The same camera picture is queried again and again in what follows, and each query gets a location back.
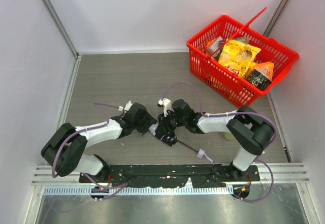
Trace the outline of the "lavender folding umbrella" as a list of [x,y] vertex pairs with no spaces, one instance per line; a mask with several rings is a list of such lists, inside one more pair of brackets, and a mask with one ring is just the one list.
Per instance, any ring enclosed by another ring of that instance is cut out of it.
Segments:
[[188,149],[194,151],[197,154],[197,158],[200,158],[200,159],[205,158],[208,162],[214,163],[214,160],[212,158],[208,157],[205,150],[203,150],[203,149],[200,149],[200,150],[194,149],[193,147],[191,147],[188,144],[184,143],[183,141],[179,140],[176,136],[166,133],[164,131],[163,126],[160,125],[159,123],[153,124],[149,128],[149,131],[154,137],[156,137],[157,139],[159,139],[163,143],[169,145],[170,147],[172,147],[176,143],[180,143],[181,145],[183,145],[183,146],[187,147]]

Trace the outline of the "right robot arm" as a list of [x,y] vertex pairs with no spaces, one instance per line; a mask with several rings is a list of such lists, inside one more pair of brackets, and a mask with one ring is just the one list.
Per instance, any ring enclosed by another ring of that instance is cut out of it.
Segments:
[[249,106],[219,114],[196,112],[183,99],[173,103],[168,99],[162,99],[159,100],[158,106],[163,112],[149,130],[169,146],[178,142],[175,135],[175,129],[178,127],[184,127],[193,134],[211,132],[231,134],[240,144],[229,170],[230,175],[236,180],[247,176],[250,165],[264,152],[277,134],[275,124]]

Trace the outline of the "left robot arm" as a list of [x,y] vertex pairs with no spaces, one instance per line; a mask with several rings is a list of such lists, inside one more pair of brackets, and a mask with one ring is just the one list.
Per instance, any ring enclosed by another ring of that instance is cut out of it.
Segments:
[[79,172],[94,181],[108,177],[109,165],[98,155],[87,155],[85,149],[108,140],[117,140],[137,131],[141,135],[150,131],[157,120],[146,107],[128,102],[118,107],[120,115],[89,126],[62,124],[41,150],[41,156],[52,167],[53,178]]

